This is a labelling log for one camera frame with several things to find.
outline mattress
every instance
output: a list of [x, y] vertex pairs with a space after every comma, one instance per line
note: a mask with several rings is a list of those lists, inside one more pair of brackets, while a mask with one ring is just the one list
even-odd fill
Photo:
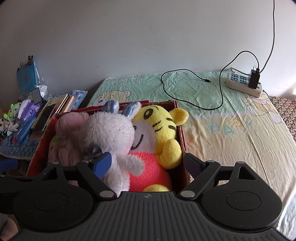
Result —
[[[166, 91], [205, 108], [215, 108], [222, 99], [219, 72], [173, 72], [163, 76]], [[276, 226], [288, 239], [296, 237], [296, 144], [281, 116], [265, 93], [260, 98], [226, 87], [222, 74], [224, 102], [213, 111], [178, 102], [190, 113], [183, 125], [186, 149], [201, 160], [215, 160], [223, 166], [246, 162], [279, 195], [283, 211]], [[109, 99], [119, 102], [171, 99], [163, 90], [161, 74], [142, 74], [103, 81], [88, 106]]]

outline plush toy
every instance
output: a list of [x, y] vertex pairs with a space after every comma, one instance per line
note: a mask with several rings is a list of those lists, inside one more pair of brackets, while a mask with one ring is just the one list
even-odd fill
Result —
[[4, 133], [10, 136], [13, 132], [17, 132], [20, 124], [15, 120], [6, 120], [4, 124]]
[[0, 240], [8, 241], [18, 233], [17, 225], [7, 216], [0, 213]]
[[103, 181], [117, 196], [129, 190], [129, 172], [141, 175], [144, 170], [145, 164], [140, 158], [128, 155], [135, 135], [131, 119], [140, 108], [139, 102], [133, 102], [119, 114], [119, 103], [109, 100], [103, 106], [103, 112], [91, 115], [80, 130], [82, 152], [87, 154], [100, 149], [102, 153], [111, 153], [112, 164]]
[[8, 118], [14, 119], [17, 116], [18, 112], [19, 112], [21, 104], [22, 104], [21, 102], [18, 102], [16, 104], [11, 104], [10, 105], [10, 110], [8, 111], [8, 113], [3, 114], [4, 119], [8, 119]]
[[130, 191], [172, 190], [166, 169], [182, 161], [176, 126], [184, 124], [188, 116], [188, 112], [180, 108], [170, 112], [157, 105], [140, 109], [132, 120], [136, 134], [130, 153], [144, 160], [145, 170], [141, 176], [131, 175]]
[[5, 124], [5, 120], [3, 118], [0, 118], [0, 132], [4, 131], [4, 124]]
[[79, 131], [81, 125], [89, 118], [85, 112], [70, 112], [61, 116], [56, 122], [57, 135], [50, 146], [48, 163], [58, 161], [62, 166], [74, 166], [83, 160], [79, 148]]
[[29, 116], [36, 116], [41, 107], [40, 103], [34, 104], [33, 101], [24, 100], [18, 112], [18, 118], [25, 121]]

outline red cardboard box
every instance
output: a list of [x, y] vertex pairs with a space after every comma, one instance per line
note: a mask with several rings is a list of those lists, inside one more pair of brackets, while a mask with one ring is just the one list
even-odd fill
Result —
[[[171, 111], [174, 108], [178, 107], [177, 102], [172, 100], [166, 101], [166, 102], [151, 102], [151, 103], [149, 103], [149, 101], [140, 101], [140, 102], [142, 106], [160, 105], [163, 108], [165, 108], [167, 111]], [[120, 110], [122, 110], [124, 106], [126, 106], [127, 104], [128, 103], [121, 103]], [[87, 112], [89, 115], [92, 115], [97, 111], [101, 111], [101, 108], [102, 106], [93, 106], [93, 107], [73, 110], [72, 112]], [[32, 157], [26, 176], [36, 176], [46, 167], [48, 151], [49, 151], [49, 143], [52, 140], [52, 138], [56, 135], [55, 124], [57, 120], [64, 114], [65, 113], [55, 114], [55, 116], [49, 122], [39, 142], [39, 145], [36, 148], [36, 151]], [[184, 154], [186, 152], [186, 149], [185, 149], [185, 140], [183, 137], [182, 126], [178, 126], [177, 130], [178, 130], [177, 141], [180, 143], [182, 152]], [[173, 189], [176, 192], [179, 192], [180, 190], [182, 190], [190, 182], [190, 176], [185, 171], [183, 163], [180, 164], [178, 167], [172, 170], [167, 170], [167, 171], [170, 174], [170, 177], [172, 179]]]

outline white cable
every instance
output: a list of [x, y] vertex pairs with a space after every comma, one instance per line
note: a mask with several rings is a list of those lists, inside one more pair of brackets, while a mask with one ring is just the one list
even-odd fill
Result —
[[241, 74], [244, 74], [244, 75], [248, 75], [248, 76], [251, 76], [250, 74], [246, 74], [246, 73], [244, 73], [244, 72], [241, 72], [241, 71], [239, 71], [238, 69], [235, 69], [235, 68], [230, 68], [230, 71], [231, 72], [233, 72], [232, 70], [235, 70], [235, 71], [237, 71], [237, 72], [240, 72]]

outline metal rivet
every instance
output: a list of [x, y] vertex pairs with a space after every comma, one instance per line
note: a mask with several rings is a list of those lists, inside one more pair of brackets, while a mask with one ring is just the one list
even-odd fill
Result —
[[180, 193], [180, 195], [182, 197], [190, 198], [190, 197], [194, 197], [195, 196], [195, 192], [194, 191], [190, 191], [190, 190], [185, 190], [185, 191], [182, 191]]
[[105, 197], [105, 198], [110, 198], [110, 197], [114, 196], [114, 192], [109, 191], [109, 190], [101, 191], [100, 196]]

